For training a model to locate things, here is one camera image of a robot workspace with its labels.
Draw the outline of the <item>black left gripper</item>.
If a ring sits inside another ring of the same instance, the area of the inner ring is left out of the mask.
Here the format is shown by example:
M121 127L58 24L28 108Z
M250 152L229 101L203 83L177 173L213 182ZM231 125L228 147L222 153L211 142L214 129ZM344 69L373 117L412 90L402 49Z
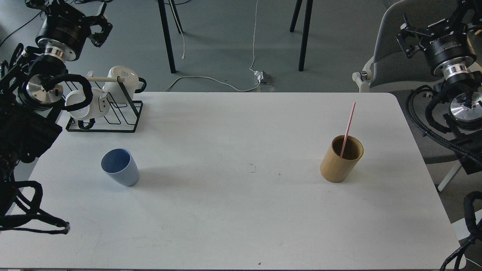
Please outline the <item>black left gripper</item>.
M85 15L63 0L53 0L46 6L46 19L38 31L35 43L40 48L54 45L62 48L67 61L79 59L86 39L95 47L101 47L107 40L113 25L108 22L105 11L107 4L102 4L98 14L89 17L89 26L83 21ZM91 31L92 26L100 26L100 32Z

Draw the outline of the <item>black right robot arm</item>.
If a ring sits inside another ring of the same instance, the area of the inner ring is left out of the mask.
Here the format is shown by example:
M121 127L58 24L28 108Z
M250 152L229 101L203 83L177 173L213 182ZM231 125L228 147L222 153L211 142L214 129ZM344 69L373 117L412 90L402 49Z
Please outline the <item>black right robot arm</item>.
M409 120L424 137L453 151L469 174L481 171L481 72L470 71L475 51L468 38L481 29L481 12L464 23L456 11L446 19L424 27L412 26L406 14L397 34L403 53L423 52L432 75L443 81L411 91L405 101Z

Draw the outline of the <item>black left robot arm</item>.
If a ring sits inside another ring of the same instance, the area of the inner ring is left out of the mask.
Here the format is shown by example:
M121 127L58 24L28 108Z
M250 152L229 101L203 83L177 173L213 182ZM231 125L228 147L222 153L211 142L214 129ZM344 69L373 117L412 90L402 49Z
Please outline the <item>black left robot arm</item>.
M61 111L92 103L88 79L70 74L65 63L80 57L87 39L102 46L113 26L104 15L106 0L98 14L89 17L64 0L24 3L45 14L45 20L35 46L19 43L10 62L1 63L1 230L67 234L67 221L41 209L41 184L16 181L14 168L33 162L52 146L62 132L56 123Z

